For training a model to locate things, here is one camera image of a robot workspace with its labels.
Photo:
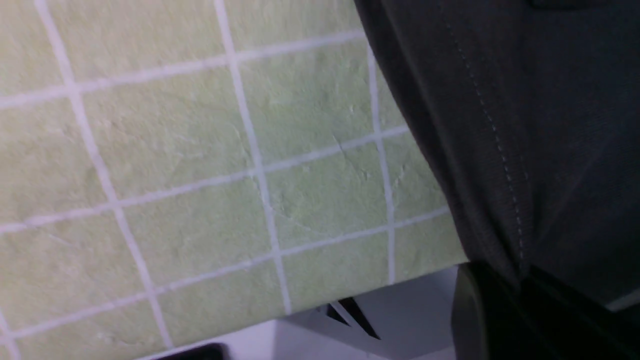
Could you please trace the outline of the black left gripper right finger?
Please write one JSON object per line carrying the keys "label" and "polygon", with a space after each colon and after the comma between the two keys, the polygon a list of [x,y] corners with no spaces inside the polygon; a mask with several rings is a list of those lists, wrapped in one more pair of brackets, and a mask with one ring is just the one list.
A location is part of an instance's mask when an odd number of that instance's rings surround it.
{"label": "black left gripper right finger", "polygon": [[522,303],[554,360],[637,360],[639,328],[538,268]]}

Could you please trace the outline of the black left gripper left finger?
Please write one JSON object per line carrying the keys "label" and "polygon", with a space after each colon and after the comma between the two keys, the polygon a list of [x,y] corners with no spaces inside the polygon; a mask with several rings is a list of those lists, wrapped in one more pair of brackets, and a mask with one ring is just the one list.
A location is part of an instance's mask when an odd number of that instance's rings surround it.
{"label": "black left gripper left finger", "polygon": [[451,332],[458,360],[523,360],[526,326],[510,285],[487,265],[457,271]]}

